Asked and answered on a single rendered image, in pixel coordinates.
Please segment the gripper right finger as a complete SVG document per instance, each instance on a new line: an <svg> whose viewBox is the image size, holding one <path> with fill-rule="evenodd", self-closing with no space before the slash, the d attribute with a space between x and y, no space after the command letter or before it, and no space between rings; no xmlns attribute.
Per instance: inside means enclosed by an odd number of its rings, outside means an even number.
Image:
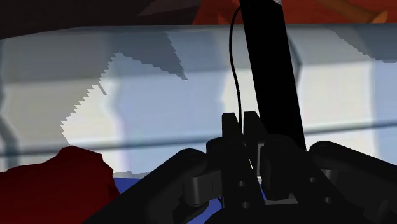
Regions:
<svg viewBox="0 0 397 224"><path fill-rule="evenodd" d="M267 200L294 196L299 204L348 224L397 224L397 165L330 141L301 149L288 136L271 135L258 114L244 114L244 135Z"/></svg>

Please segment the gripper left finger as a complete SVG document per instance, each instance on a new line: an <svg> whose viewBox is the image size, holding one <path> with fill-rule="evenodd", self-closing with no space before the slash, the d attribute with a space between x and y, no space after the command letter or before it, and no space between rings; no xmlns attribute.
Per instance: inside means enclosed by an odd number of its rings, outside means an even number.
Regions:
<svg viewBox="0 0 397 224"><path fill-rule="evenodd" d="M150 172L83 224L188 224L212 199L222 209L207 224L252 224L265 203L234 113L206 151L187 148Z"/></svg>

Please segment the blue flat object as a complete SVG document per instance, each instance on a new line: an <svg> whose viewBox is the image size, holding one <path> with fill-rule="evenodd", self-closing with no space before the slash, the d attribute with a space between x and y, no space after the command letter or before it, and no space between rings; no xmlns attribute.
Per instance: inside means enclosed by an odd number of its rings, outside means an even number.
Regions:
<svg viewBox="0 0 397 224"><path fill-rule="evenodd" d="M114 178L115 185L119 189L120 193L123 193L128 188L136 184L139 179L137 178ZM205 221L210 218L215 212L221 209L221 204L217 199L210 201L208 208L199 216L192 219L188 224L204 224Z"/></svg>

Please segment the black upright bar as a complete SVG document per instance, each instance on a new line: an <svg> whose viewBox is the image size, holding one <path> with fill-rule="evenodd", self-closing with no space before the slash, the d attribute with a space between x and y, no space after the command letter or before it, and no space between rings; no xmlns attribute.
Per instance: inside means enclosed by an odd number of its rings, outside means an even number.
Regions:
<svg viewBox="0 0 397 224"><path fill-rule="evenodd" d="M306 149L282 6L273 0L240 0L261 122L268 133Z"/></svg>

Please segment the dark red lumpy object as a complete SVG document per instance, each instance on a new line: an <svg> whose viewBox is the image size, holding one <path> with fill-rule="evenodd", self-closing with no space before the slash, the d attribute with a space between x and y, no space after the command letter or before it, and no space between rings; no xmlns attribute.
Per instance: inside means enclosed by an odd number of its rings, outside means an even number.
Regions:
<svg viewBox="0 0 397 224"><path fill-rule="evenodd" d="M0 172L0 224L82 224L119 194L100 153L68 146Z"/></svg>

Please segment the red orange patterned object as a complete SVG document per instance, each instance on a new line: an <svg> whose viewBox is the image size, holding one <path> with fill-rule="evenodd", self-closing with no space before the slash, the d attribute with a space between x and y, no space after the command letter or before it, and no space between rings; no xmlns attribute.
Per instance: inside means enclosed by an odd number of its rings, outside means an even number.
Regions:
<svg viewBox="0 0 397 224"><path fill-rule="evenodd" d="M397 23L397 0L281 0L287 24ZM229 25L239 0L202 0L194 25Z"/></svg>

